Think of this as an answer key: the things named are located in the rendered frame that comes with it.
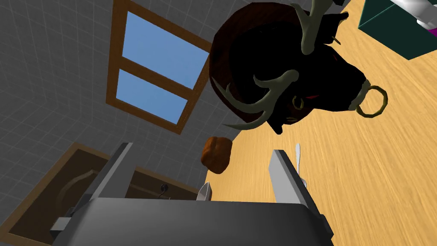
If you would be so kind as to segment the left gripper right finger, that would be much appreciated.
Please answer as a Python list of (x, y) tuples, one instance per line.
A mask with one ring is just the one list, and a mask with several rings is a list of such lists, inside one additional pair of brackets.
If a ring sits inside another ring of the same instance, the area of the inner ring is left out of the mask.
[(315, 215), (320, 214), (284, 150), (272, 152), (268, 170), (277, 203), (302, 204)]

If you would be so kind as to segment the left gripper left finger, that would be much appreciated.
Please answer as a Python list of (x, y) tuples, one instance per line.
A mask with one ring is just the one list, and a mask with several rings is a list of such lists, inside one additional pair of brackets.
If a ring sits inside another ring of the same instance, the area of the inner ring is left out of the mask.
[(122, 143), (79, 199), (73, 212), (94, 198), (124, 198), (134, 173), (129, 153), (132, 143)]

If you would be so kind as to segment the white cutlery piece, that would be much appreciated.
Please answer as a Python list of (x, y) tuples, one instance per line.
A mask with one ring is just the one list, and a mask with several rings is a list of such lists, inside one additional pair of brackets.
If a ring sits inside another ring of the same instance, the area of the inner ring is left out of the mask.
[(296, 154), (296, 171), (297, 174), (299, 175), (300, 179), (302, 180), (305, 188), (307, 188), (307, 182), (306, 180), (304, 180), (301, 176), (300, 176), (300, 161), (301, 161), (301, 145), (299, 143), (296, 144), (295, 147), (295, 154)]

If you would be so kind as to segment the brown bread loaf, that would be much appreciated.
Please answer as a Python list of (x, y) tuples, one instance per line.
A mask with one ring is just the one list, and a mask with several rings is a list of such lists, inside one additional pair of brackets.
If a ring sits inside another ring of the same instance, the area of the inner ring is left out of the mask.
[(201, 163), (212, 173), (222, 174), (229, 165), (232, 144), (229, 138), (208, 138), (202, 151)]

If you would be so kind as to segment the grey metal cutlery piece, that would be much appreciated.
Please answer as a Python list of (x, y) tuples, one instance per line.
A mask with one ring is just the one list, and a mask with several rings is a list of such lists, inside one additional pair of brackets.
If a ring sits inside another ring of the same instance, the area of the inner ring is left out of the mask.
[(211, 201), (212, 189), (209, 182), (204, 183), (198, 192), (196, 200), (198, 201)]

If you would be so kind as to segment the light wooden table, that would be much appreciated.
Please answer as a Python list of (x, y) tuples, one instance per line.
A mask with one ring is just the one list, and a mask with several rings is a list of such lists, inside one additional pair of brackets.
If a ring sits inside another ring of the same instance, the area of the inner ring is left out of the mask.
[(364, 0), (332, 47), (388, 93), (373, 119), (314, 110), (276, 135), (268, 124), (241, 132), (230, 165), (208, 172), (214, 200), (274, 202), (268, 166), (274, 149), (295, 162), (335, 246), (437, 246), (437, 51), (405, 60), (358, 29)]

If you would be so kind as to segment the brown framed window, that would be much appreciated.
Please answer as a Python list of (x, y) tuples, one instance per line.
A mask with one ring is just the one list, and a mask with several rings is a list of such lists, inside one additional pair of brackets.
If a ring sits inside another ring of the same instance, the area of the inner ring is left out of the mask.
[(131, 0), (114, 0), (106, 103), (176, 134), (207, 81), (211, 43)]

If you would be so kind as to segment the black horned bull head sculpture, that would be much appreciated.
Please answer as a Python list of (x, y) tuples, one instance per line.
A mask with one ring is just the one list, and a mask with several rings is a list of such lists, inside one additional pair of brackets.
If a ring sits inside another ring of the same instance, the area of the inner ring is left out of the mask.
[(299, 4), (250, 3), (214, 36), (209, 60), (212, 88), (239, 118), (237, 130), (268, 123), (280, 135), (313, 109), (381, 115), (387, 92), (371, 85), (332, 47), (347, 12), (327, 14), (340, 0)]

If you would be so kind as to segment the teal box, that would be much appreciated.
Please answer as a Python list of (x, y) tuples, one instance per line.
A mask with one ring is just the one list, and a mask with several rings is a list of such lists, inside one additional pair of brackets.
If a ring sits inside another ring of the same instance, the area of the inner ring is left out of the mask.
[(437, 37), (391, 0), (365, 0), (358, 28), (407, 60), (437, 50)]

